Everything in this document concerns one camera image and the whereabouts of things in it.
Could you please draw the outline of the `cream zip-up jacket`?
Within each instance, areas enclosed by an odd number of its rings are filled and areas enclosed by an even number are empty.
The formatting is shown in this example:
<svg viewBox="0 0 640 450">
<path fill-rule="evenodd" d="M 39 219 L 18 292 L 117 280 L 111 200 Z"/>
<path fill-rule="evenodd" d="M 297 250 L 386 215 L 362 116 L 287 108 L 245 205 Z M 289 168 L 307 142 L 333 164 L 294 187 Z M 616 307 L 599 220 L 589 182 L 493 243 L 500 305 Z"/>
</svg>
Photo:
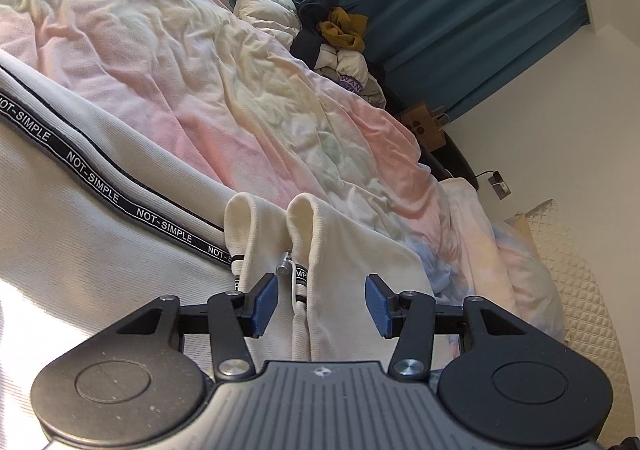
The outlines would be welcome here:
<svg viewBox="0 0 640 450">
<path fill-rule="evenodd" d="M 247 290 L 290 255 L 256 362 L 378 360 L 364 280 L 430 292 L 418 255 L 319 199 L 235 192 L 10 54 L 1 57 L 1 444 L 46 442 L 30 407 L 50 361 L 161 295 Z"/>
</svg>

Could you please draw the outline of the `brown paper bag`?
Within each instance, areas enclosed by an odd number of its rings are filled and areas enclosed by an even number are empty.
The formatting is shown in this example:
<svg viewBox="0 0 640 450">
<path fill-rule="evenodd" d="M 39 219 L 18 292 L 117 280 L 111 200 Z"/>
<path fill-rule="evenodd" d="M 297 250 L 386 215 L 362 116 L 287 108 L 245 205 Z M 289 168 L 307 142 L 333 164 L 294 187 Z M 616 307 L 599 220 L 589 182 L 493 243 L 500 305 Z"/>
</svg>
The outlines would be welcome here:
<svg viewBox="0 0 640 450">
<path fill-rule="evenodd" d="M 446 145 L 444 126 L 449 115 L 440 108 L 432 110 L 420 102 L 399 114 L 399 121 L 416 137 L 422 148 L 434 151 Z"/>
</svg>

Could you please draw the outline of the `black chair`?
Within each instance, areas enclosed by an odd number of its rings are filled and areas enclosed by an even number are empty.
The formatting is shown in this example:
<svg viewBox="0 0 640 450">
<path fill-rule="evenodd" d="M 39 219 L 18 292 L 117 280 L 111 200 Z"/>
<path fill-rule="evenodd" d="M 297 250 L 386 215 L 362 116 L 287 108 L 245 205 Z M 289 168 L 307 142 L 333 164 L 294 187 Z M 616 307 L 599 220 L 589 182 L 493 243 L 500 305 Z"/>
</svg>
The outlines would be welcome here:
<svg viewBox="0 0 640 450">
<path fill-rule="evenodd" d="M 464 155 L 458 148 L 451 137 L 444 133 L 445 145 L 433 151 L 428 151 L 424 147 L 421 148 L 419 162 L 427 166 L 437 181 L 445 181 L 449 178 L 463 178 L 475 190 L 480 189 L 477 177 L 466 161 Z"/>
</svg>

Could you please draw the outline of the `quilted beige headboard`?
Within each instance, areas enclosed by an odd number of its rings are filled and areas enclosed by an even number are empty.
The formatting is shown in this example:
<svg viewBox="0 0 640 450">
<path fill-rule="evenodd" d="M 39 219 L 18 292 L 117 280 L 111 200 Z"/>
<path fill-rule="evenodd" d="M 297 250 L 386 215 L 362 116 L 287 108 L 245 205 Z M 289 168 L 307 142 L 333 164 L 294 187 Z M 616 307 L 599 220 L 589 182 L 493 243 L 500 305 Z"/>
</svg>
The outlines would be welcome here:
<svg viewBox="0 0 640 450">
<path fill-rule="evenodd" d="M 559 291 L 565 318 L 565 342 L 600 366 L 611 382 L 613 406 L 599 444 L 613 447 L 634 436 L 632 400 L 622 348 L 596 276 L 570 239 L 553 200 L 547 200 L 506 222 L 531 242 Z"/>
</svg>

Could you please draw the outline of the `wall socket with plug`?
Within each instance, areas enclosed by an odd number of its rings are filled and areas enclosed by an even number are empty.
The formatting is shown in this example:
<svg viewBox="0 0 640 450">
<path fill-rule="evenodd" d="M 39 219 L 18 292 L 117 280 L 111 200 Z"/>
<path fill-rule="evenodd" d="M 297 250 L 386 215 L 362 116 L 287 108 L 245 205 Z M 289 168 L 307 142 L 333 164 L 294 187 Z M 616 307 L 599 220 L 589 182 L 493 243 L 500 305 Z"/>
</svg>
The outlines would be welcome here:
<svg viewBox="0 0 640 450">
<path fill-rule="evenodd" d="M 494 171 L 488 177 L 488 183 L 491 189 L 495 192 L 499 200 L 506 199 L 511 195 L 511 188 L 503 179 L 499 171 Z"/>
</svg>

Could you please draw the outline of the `pastel pillow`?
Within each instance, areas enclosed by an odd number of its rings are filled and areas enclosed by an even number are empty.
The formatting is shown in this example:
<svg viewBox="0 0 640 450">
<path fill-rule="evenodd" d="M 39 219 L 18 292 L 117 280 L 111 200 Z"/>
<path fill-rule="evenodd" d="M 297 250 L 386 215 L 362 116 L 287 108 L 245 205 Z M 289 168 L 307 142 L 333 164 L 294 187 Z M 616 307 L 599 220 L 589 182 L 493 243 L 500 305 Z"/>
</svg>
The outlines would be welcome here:
<svg viewBox="0 0 640 450">
<path fill-rule="evenodd" d="M 464 179 L 447 179 L 442 187 L 459 236 L 465 293 L 484 296 L 563 342 L 561 297 L 533 244 L 508 224 L 491 222 Z"/>
</svg>

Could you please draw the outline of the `mustard yellow garment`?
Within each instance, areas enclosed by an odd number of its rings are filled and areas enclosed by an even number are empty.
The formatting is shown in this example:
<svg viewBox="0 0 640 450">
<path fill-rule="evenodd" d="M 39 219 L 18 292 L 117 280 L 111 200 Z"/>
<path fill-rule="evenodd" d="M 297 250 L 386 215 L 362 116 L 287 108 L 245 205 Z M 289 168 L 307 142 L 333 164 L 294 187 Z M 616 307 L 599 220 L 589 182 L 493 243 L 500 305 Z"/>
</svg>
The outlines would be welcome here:
<svg viewBox="0 0 640 450">
<path fill-rule="evenodd" d="M 318 29 L 324 40 L 336 48 L 362 53 L 366 48 L 364 36 L 369 18 L 361 14 L 349 14 L 341 7 L 334 7 Z"/>
</svg>

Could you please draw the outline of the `right teal curtain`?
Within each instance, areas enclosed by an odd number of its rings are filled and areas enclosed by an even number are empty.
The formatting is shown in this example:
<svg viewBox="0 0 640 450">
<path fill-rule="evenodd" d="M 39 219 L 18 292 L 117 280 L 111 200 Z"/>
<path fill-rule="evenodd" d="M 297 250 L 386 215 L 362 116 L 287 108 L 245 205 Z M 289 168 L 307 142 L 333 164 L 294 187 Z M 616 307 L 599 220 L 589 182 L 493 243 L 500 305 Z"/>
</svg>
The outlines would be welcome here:
<svg viewBox="0 0 640 450">
<path fill-rule="evenodd" d="M 406 106 L 460 118 L 588 25 L 586 0 L 293 0 L 367 16 L 364 56 Z"/>
</svg>

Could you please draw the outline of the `white puffy comforter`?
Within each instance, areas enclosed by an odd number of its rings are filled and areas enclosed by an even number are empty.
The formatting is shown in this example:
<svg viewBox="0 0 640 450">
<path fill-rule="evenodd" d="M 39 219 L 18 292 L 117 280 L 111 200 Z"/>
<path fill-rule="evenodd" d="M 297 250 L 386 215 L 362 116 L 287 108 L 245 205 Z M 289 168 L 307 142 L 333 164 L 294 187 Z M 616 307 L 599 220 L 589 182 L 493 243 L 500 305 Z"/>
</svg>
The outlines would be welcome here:
<svg viewBox="0 0 640 450">
<path fill-rule="evenodd" d="M 302 30 L 292 0 L 235 0 L 233 14 L 272 36 L 287 50 Z"/>
</svg>

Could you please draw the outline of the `black garment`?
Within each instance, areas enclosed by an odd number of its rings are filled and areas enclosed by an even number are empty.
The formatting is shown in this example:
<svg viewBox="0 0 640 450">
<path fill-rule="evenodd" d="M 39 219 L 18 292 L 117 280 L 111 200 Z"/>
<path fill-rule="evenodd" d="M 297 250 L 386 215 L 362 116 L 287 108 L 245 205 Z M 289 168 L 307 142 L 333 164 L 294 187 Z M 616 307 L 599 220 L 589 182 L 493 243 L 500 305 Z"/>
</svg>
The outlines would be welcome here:
<svg viewBox="0 0 640 450">
<path fill-rule="evenodd" d="M 290 47 L 290 53 L 309 69 L 316 69 L 316 62 L 324 43 L 319 25 L 329 20 L 332 10 L 327 0 L 305 0 L 297 7 L 297 16 L 302 25 Z"/>
</svg>

